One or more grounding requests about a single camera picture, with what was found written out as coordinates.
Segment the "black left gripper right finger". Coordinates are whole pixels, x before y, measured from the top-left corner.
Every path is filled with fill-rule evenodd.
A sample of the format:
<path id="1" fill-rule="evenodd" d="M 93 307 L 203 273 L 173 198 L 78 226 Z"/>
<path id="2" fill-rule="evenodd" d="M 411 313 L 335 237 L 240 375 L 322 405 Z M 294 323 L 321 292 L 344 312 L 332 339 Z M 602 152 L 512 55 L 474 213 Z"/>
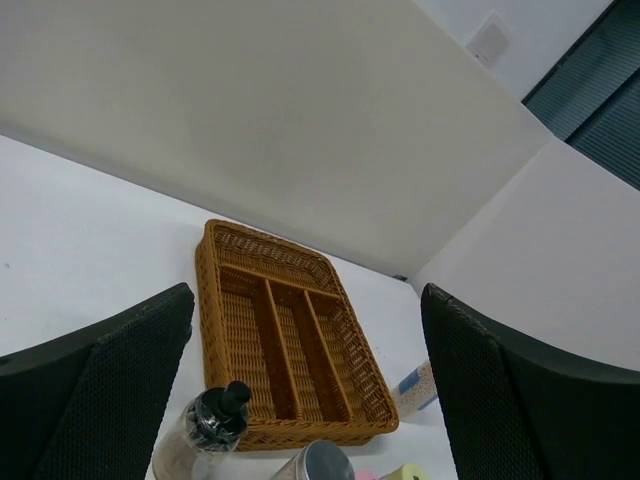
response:
<path id="1" fill-rule="evenodd" d="M 637 371 L 546 344 L 433 283 L 421 315 L 459 478 L 638 478 Z"/>

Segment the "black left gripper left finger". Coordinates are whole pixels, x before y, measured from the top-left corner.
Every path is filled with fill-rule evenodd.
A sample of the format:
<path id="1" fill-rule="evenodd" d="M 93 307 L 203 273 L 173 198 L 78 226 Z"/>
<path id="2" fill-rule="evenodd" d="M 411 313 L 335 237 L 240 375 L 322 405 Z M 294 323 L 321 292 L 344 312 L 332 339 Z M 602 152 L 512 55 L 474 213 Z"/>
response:
<path id="1" fill-rule="evenodd" d="M 2 478 L 144 478 L 194 305 L 189 286 L 179 283 L 2 356 Z"/>

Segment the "silver-capped white spice bottle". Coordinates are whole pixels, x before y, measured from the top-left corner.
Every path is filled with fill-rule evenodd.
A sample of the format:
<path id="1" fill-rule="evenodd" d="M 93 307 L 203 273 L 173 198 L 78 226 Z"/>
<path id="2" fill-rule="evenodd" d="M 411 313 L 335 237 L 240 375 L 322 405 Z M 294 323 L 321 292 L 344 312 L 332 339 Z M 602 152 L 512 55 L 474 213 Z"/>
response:
<path id="1" fill-rule="evenodd" d="M 426 360 L 391 390 L 391 397 L 401 421 L 424 410 L 437 397 L 437 388 L 429 360 Z"/>

